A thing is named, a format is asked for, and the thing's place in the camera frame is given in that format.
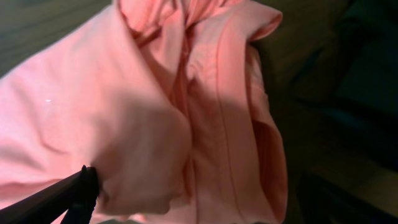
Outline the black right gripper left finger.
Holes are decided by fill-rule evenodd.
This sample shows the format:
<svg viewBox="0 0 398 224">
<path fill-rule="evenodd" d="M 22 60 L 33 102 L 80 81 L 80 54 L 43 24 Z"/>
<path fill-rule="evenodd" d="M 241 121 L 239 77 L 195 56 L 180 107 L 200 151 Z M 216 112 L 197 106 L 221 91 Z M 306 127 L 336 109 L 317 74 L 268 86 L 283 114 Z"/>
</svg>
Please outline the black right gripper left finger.
<svg viewBox="0 0 398 224">
<path fill-rule="evenodd" d="M 81 171 L 1 210 L 2 224 L 89 224 L 99 195 L 94 167 Z"/>
</svg>

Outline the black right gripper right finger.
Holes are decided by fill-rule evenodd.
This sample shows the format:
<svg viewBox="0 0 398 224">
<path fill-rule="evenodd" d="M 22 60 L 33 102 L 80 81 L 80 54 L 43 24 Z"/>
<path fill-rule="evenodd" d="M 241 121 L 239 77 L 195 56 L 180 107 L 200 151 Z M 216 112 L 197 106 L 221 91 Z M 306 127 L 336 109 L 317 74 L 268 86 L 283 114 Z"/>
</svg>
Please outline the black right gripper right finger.
<svg viewBox="0 0 398 224">
<path fill-rule="evenodd" d="M 302 217 L 309 224 L 397 224 L 397 217 L 358 199 L 320 176 L 306 172 L 297 187 Z"/>
</svg>

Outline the pink shirt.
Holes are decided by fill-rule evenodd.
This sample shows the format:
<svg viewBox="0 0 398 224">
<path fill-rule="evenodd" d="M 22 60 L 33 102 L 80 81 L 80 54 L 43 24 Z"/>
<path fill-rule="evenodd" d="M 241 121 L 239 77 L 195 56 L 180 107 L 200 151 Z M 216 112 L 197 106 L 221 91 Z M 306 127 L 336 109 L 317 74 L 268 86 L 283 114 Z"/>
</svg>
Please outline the pink shirt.
<svg viewBox="0 0 398 224">
<path fill-rule="evenodd" d="M 114 1 L 1 78 L 1 206 L 95 167 L 94 222 L 281 223 L 254 1 Z"/>
</svg>

